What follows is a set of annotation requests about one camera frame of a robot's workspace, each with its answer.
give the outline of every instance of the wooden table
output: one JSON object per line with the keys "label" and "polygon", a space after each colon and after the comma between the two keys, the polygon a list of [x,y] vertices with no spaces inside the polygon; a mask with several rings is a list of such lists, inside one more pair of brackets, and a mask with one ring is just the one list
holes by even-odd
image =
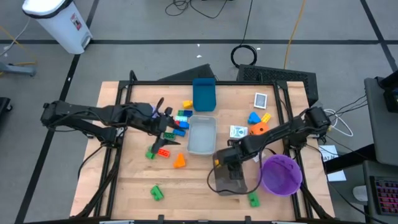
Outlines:
{"label": "wooden table", "polygon": [[[307,98],[302,82],[290,82],[288,86],[295,116],[308,108]],[[113,105],[117,87],[118,82],[103,82],[97,106]],[[266,110],[253,107],[255,92],[268,95]],[[216,150],[227,147],[229,126],[247,126],[247,119],[252,111],[259,116],[265,112],[270,113],[272,115],[268,122],[270,128],[279,125],[272,86],[217,86],[216,94],[217,107],[213,112],[195,112],[195,114],[214,116],[217,119]],[[162,96],[165,100],[160,111],[170,106],[174,109],[173,115],[176,115],[177,111],[182,109],[182,101],[192,99],[192,86],[136,85],[132,88],[131,101],[156,105]],[[246,215],[250,215],[252,220],[295,220],[290,197],[277,197],[265,192],[261,187],[257,190],[261,206],[257,208],[250,207],[246,195],[222,197],[212,192],[206,184],[206,177],[212,168],[211,157],[189,154],[186,150],[187,135],[184,138],[177,137],[176,141],[181,143],[180,146],[165,147],[171,151],[170,158],[156,157],[154,160],[149,160],[145,157],[145,153],[148,146],[153,144],[154,137],[132,128],[126,131],[112,219],[156,220],[159,214],[163,214],[167,220],[244,220]],[[318,147],[316,140],[308,140],[308,143]],[[85,157],[98,146],[97,140],[88,140]],[[283,152],[282,141],[274,142],[267,147],[278,154]],[[80,212],[97,190],[104,152],[105,150],[101,151],[88,161],[81,171],[71,215]],[[183,169],[174,169],[173,162],[179,152],[184,154],[187,166]],[[301,154],[308,189],[325,211],[334,216],[320,153],[305,147],[301,150]],[[259,164],[249,160],[243,163],[243,169],[248,189],[252,189],[257,184]],[[159,202],[156,202],[149,193],[154,185],[158,185],[164,193],[164,199]],[[298,192],[298,198],[301,214],[304,217],[305,209],[301,192]]]}

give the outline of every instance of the white paper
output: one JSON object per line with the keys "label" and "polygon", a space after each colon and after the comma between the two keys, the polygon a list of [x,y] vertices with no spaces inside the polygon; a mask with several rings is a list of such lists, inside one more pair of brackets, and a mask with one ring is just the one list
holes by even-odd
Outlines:
{"label": "white paper", "polygon": [[[324,162],[338,157],[337,155],[335,155],[335,154],[337,154],[337,150],[336,150],[335,146],[319,146],[319,150],[322,153],[322,159]],[[344,175],[344,171],[341,170],[341,171],[337,171],[337,172],[328,174],[328,180],[330,182],[334,182],[334,181],[346,181],[347,179],[346,179],[346,176]]]}

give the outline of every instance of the floor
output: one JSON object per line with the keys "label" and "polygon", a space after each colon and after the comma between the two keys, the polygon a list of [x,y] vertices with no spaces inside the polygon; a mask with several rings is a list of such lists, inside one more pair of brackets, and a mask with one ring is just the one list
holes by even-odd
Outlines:
{"label": "floor", "polygon": [[[170,2],[76,0],[95,39],[81,56],[66,53],[31,20],[20,40],[38,58],[37,75],[0,77],[0,96],[10,97],[14,105],[0,129],[3,223],[15,222],[40,152],[45,155],[42,146],[45,139],[51,138],[46,137],[47,130],[39,121],[43,103],[61,96],[69,103],[94,106],[101,82],[126,80],[131,69],[139,80],[158,80],[209,63],[220,80],[236,79],[238,70],[230,62],[229,54],[243,37],[249,1],[228,1],[220,16],[213,20],[192,9],[180,16],[167,16],[164,9]],[[0,2],[1,25],[12,35],[17,35],[27,20],[21,11],[22,3]],[[193,4],[215,15],[223,1],[193,0]],[[286,43],[300,6],[301,1],[254,0],[246,39],[259,48],[256,65],[283,67]],[[318,104],[325,108],[337,109],[354,101],[364,95],[364,78],[387,76],[397,68],[397,7],[395,0],[308,0],[295,35],[300,41],[291,46],[287,69],[317,74]],[[0,32],[0,49],[9,43]],[[245,50],[236,52],[237,62],[249,63],[251,57]],[[15,46],[0,60],[15,63],[30,58]],[[352,149],[372,143],[366,107],[345,114],[344,119],[354,137],[336,132],[331,137]],[[79,133],[54,135],[25,222],[68,217],[86,142]],[[358,167],[348,169],[349,181],[334,185],[350,197],[352,187],[363,182],[360,173]],[[337,217],[364,221],[361,214],[331,193]],[[18,220],[23,218],[21,212]]]}

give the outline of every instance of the computer keyboard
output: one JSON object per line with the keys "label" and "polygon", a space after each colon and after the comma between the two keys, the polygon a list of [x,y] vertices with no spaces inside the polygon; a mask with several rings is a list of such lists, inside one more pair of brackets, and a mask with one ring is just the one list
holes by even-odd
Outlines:
{"label": "computer keyboard", "polygon": [[398,179],[370,176],[377,213],[398,216]]}

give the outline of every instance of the purple basket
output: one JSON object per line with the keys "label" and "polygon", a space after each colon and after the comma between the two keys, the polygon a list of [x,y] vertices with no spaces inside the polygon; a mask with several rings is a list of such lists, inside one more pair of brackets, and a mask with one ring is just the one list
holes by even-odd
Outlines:
{"label": "purple basket", "polygon": [[261,179],[267,191],[277,196],[289,196],[298,191],[303,175],[293,159],[277,154],[263,162]]}

